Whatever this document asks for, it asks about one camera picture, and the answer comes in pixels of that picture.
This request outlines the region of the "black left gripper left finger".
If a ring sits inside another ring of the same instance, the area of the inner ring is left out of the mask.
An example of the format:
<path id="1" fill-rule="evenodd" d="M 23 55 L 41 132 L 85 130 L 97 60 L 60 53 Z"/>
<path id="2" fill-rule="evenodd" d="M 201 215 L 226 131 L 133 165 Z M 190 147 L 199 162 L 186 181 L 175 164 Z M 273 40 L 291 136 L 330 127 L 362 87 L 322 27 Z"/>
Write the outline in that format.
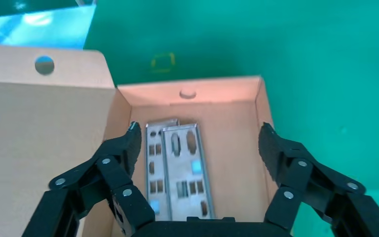
<path id="1" fill-rule="evenodd" d="M 103 200 L 127 237 L 154 222 L 153 209 L 131 179 L 141 143 L 140 125 L 133 121 L 123 136 L 104 141 L 89 160 L 53 178 L 22 235 L 74 237 L 80 219 Z"/>

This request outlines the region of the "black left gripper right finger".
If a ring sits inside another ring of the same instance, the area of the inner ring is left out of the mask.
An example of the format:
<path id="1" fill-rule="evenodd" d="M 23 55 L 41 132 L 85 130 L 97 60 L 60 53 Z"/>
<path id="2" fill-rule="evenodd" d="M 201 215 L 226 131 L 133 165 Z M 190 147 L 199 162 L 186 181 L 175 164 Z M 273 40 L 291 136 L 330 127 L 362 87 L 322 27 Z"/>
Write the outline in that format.
<path id="1" fill-rule="evenodd" d="M 305 203 L 337 237 L 379 237 L 379 206 L 361 183 L 319 163 L 302 143 L 281 138 L 269 123 L 260 129 L 258 146 L 278 186 L 266 223 L 289 233 Z"/>

